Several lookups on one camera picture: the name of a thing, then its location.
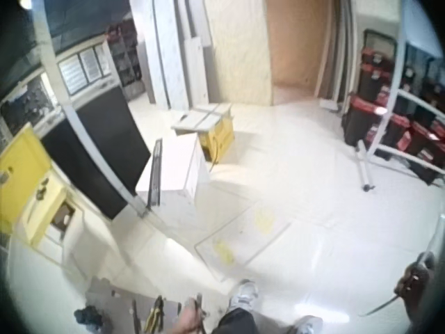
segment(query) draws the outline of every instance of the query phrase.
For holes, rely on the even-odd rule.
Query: white tiled floor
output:
[[[150,148],[156,138],[174,135],[169,125],[181,113],[158,111],[145,97],[130,107]],[[209,328],[242,277],[258,282],[258,311],[280,324],[292,324],[305,305],[315,305],[340,313],[325,314],[324,333],[396,333],[406,328],[401,302],[369,318],[357,315],[391,298],[405,266],[426,247],[441,190],[426,186],[396,161],[376,158],[377,188],[364,193],[354,150],[341,139],[339,117],[315,101],[234,105],[232,112],[236,140],[211,172],[212,185],[246,200],[262,199],[290,217],[292,226],[223,283],[158,232],[133,265],[169,298],[203,292],[212,315]],[[131,270],[115,281],[130,288]],[[343,314],[349,321],[336,324],[347,319]]]

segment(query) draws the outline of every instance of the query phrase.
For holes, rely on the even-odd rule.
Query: person's hand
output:
[[[398,281],[394,293],[405,302],[408,317],[413,320],[419,308],[420,300],[425,288],[430,282],[435,269],[434,255],[429,252],[424,264],[411,263],[405,270],[405,274]]]
[[[201,310],[196,308],[196,300],[189,298],[175,324],[173,334],[192,333],[197,330],[202,320]]]

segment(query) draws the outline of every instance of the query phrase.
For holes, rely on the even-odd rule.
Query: window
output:
[[[90,47],[58,64],[70,95],[110,74],[108,61],[101,45]]]

